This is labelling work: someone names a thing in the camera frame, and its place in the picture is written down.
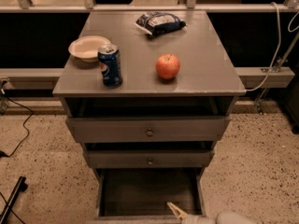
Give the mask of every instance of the black cable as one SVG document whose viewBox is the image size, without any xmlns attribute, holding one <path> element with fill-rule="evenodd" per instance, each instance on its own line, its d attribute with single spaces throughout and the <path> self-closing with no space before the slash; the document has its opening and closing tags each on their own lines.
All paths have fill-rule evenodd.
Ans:
<svg viewBox="0 0 299 224">
<path fill-rule="evenodd" d="M 0 195 L 1 195 L 1 197 L 3 198 L 3 200 L 4 200 L 4 202 L 6 203 L 6 205 L 8 206 L 8 208 L 10 209 L 10 211 L 12 212 L 12 214 L 21 222 L 21 223 L 23 223 L 23 224 L 26 224 L 22 219 L 20 219 L 19 217 L 18 217 L 18 215 L 17 214 L 15 214 L 15 212 L 12 210 L 12 208 L 9 206 L 9 204 L 8 204 L 8 202 L 7 202 L 7 200 L 6 200 L 6 198 L 3 196 L 3 194 L 2 194 L 2 192 L 0 191 Z"/>
<path fill-rule="evenodd" d="M 28 128 L 25 126 L 25 124 L 26 124 L 26 122 L 28 121 L 28 119 L 31 118 L 31 117 L 34 115 L 34 111 L 33 111 L 31 108 L 29 108 L 29 107 L 27 107 L 27 106 L 25 106 L 25 105 L 22 105 L 22 104 L 20 104 L 20 103 L 18 103 L 18 102 L 15 102 L 15 101 L 11 100 L 11 99 L 10 99 L 9 97 L 7 97 L 6 95 L 4 95 L 4 96 L 5 96 L 10 102 L 12 102 L 12 103 L 14 103 L 14 104 L 16 104 L 16 105 L 19 105 L 20 107 L 23 107 L 23 108 L 27 109 L 28 111 L 30 111 L 30 115 L 27 117 L 27 119 L 26 119 L 26 120 L 23 122 L 23 124 L 22 124 L 22 127 L 24 127 L 24 129 L 25 129 L 26 132 L 27 132 L 26 136 L 19 142 L 19 144 L 15 147 L 15 149 L 12 151 L 12 153 L 11 153 L 10 155 L 8 155 L 8 154 L 6 154 L 5 152 L 3 152 L 3 151 L 0 150 L 0 158 L 1 158 L 1 157 L 9 158 L 9 157 L 11 157 L 11 156 L 16 152 L 16 150 L 19 148 L 19 146 L 21 145 L 21 143 L 22 143 L 22 142 L 29 136 L 30 131 L 29 131 Z"/>
</svg>

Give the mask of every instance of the drawer knob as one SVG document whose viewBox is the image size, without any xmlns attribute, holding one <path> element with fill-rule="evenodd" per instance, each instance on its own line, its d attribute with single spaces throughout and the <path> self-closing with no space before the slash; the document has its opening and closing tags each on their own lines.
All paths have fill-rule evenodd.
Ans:
<svg viewBox="0 0 299 224">
<path fill-rule="evenodd" d="M 146 130 L 146 134 L 147 134 L 148 137 L 152 137 L 153 136 L 153 130 L 151 128 L 148 128 Z"/>
<path fill-rule="evenodd" d="M 148 159 L 148 165 L 152 165 L 152 164 L 153 164 L 152 159 Z"/>
</svg>

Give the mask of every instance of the blue soda can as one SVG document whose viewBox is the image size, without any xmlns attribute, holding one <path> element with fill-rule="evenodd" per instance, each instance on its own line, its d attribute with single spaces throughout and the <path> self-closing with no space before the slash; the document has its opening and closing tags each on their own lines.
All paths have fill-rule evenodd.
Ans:
<svg viewBox="0 0 299 224">
<path fill-rule="evenodd" d="M 117 46 L 107 44 L 99 48 L 98 60 L 104 85 L 118 87 L 122 83 L 121 54 Z"/>
</svg>

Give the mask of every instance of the speckled floor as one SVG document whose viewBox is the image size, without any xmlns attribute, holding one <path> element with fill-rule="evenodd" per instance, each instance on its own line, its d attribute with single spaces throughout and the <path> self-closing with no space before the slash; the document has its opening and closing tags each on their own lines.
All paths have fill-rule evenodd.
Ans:
<svg viewBox="0 0 299 224">
<path fill-rule="evenodd" d="M 233 210 L 257 223 L 299 223 L 299 135 L 278 108 L 259 115 L 239 105 L 201 185 L 206 214 Z M 0 117 L 0 150 L 25 136 L 24 115 Z M 0 159 L 0 191 L 8 198 L 19 176 L 28 189 L 13 210 L 30 224 L 85 223 L 94 218 L 98 183 L 67 130 L 65 115 L 33 115 L 29 137 Z M 4 202 L 0 200 L 0 210 Z M 9 224 L 20 223 L 13 215 Z"/>
</svg>

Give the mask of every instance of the red apple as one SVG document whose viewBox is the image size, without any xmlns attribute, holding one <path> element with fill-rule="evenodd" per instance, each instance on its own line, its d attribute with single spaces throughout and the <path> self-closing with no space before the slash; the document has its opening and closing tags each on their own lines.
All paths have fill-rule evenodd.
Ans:
<svg viewBox="0 0 299 224">
<path fill-rule="evenodd" d="M 172 79 L 179 71 L 180 62 L 174 54 L 166 53 L 158 58 L 156 72 L 160 78 Z"/>
</svg>

